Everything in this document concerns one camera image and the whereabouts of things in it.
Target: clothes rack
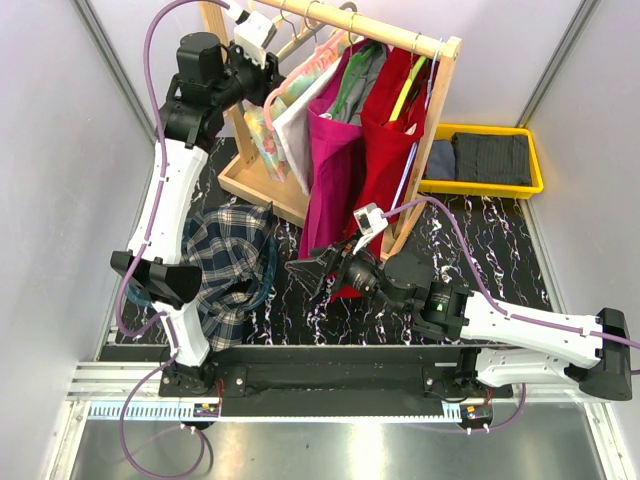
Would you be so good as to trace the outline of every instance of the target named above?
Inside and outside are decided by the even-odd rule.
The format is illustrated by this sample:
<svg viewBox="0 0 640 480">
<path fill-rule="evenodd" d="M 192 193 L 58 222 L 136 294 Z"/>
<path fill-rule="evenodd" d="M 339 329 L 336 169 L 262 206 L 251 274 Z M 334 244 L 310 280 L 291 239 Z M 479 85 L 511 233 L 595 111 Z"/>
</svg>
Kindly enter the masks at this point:
<svg viewBox="0 0 640 480">
<path fill-rule="evenodd" d="M 461 40 L 451 37 L 447 42 L 388 25 L 366 17 L 361 13 L 352 13 L 319 2 L 307 0 L 256 0 L 264 5 L 277 9 L 282 8 L 290 13 L 306 17 L 309 20 L 332 25 L 362 35 L 397 48 L 433 58 L 438 51 L 438 74 L 434 80 L 431 101 L 427 112 L 425 133 L 418 145 L 404 201 L 407 203 L 418 195 L 418 187 L 425 171 L 429 150 L 438 126 L 444 101 L 453 78 Z M 223 43 L 229 38 L 224 26 L 220 7 L 208 2 L 200 3 L 200 10 L 208 31 L 218 35 Z M 231 121 L 238 146 L 238 155 L 220 173 L 218 180 L 225 190 L 256 205 L 273 203 L 274 212 L 279 217 L 300 227 L 304 225 L 309 197 L 306 197 L 296 178 L 289 175 L 284 183 L 271 180 L 262 161 L 256 161 L 258 153 L 249 130 L 238 106 L 229 110 L 227 118 Z M 403 212 L 395 225 L 387 228 L 382 244 L 381 259 L 386 260 L 398 253 L 404 246 L 409 233 L 424 209 L 424 203 Z"/>
</svg>

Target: black marble floor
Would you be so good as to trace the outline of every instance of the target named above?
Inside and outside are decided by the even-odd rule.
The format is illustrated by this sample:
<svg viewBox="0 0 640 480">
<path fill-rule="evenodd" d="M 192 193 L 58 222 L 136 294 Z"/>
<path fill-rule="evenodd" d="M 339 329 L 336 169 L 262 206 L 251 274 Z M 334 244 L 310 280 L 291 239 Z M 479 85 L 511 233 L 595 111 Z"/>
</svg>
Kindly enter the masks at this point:
<svg viewBox="0 0 640 480">
<path fill-rule="evenodd" d="M 217 173 L 237 153 L 233 139 L 219 139 L 192 198 L 192 214 L 202 208 L 242 202 L 224 192 Z M 495 298 L 550 310 L 540 267 L 522 211 L 515 200 L 489 197 L 438 195 L 455 214 L 477 261 L 481 276 Z M 379 345 L 430 343 L 410 331 L 408 317 L 375 307 L 363 299 L 329 295 L 310 299 L 300 283 L 284 269 L 297 258 L 301 229 L 278 220 L 279 264 L 276 280 L 265 301 L 248 315 L 244 341 L 259 345 Z M 445 282 L 476 288 L 453 229 L 436 207 L 428 205 L 411 232 L 405 249 L 433 264 Z M 130 329 L 140 327 L 155 312 L 127 302 L 123 317 Z M 142 338 L 116 336 L 118 344 L 164 344 L 161 326 Z"/>
</svg>

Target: blue plaid shirt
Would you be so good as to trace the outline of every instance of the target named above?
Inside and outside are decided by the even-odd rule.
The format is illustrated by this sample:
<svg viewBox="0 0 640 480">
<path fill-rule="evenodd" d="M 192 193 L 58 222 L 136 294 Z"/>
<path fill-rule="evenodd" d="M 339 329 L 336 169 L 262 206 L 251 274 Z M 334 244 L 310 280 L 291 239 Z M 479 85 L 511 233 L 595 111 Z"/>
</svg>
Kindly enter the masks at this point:
<svg viewBox="0 0 640 480">
<path fill-rule="evenodd" d="M 274 226 L 271 207 L 231 205 L 196 214 L 183 262 L 202 269 L 194 300 L 213 351 L 242 342 L 244 312 L 260 297 Z"/>
</svg>

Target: white bag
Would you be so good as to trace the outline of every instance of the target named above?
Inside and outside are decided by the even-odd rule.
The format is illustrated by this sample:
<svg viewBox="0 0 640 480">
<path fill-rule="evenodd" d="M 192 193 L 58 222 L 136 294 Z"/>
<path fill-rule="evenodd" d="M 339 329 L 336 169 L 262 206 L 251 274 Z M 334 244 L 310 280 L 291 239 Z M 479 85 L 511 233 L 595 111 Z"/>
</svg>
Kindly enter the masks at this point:
<svg viewBox="0 0 640 480">
<path fill-rule="evenodd" d="M 276 143 L 279 143 L 291 171 L 309 196 L 313 185 L 313 162 L 311 160 L 311 138 L 307 106 L 316 98 L 338 68 L 340 59 L 331 65 L 311 86 L 295 100 L 284 113 L 273 121 Z"/>
</svg>

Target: black folded cloth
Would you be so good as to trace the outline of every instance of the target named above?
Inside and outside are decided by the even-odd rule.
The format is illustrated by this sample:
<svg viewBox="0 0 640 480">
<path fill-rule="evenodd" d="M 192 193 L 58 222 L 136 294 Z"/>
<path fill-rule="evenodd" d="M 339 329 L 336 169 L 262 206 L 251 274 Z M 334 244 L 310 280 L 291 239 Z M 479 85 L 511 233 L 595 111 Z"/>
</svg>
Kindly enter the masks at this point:
<svg viewBox="0 0 640 480">
<path fill-rule="evenodd" d="M 456 180 L 460 182 L 531 185 L 526 135 L 456 133 Z"/>
</svg>

